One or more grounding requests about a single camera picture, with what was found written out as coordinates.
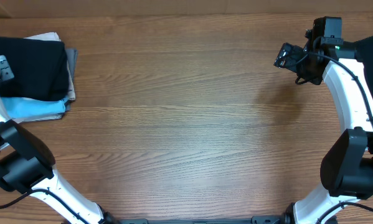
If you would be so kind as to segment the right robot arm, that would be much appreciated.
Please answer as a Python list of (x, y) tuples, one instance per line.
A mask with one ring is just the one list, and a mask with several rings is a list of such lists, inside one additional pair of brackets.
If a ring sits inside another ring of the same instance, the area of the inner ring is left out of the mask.
[(334, 101), (341, 135), (324, 156), (320, 183), (280, 216), (253, 223), (336, 223), (336, 215), (373, 196), (373, 36), (342, 38), (339, 17), (320, 17), (305, 33), (306, 45), (284, 43), (275, 66), (296, 74), (296, 84), (325, 84)]

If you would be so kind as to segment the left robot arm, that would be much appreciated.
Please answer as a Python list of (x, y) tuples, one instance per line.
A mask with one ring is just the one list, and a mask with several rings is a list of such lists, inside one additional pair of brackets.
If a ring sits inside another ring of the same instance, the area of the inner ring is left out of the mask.
[(23, 116), (51, 110), (70, 96), (65, 45), (57, 38), (0, 37), (0, 188), (43, 201), (70, 223), (115, 223), (58, 172), (50, 149), (23, 128)]

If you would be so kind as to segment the black t-shirt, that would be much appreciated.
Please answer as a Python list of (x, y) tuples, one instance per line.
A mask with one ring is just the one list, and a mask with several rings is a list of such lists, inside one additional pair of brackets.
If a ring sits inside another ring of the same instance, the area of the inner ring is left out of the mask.
[(0, 55), (14, 74), (0, 81), (1, 97), (59, 101), (68, 93), (65, 44), (54, 40), (0, 37)]

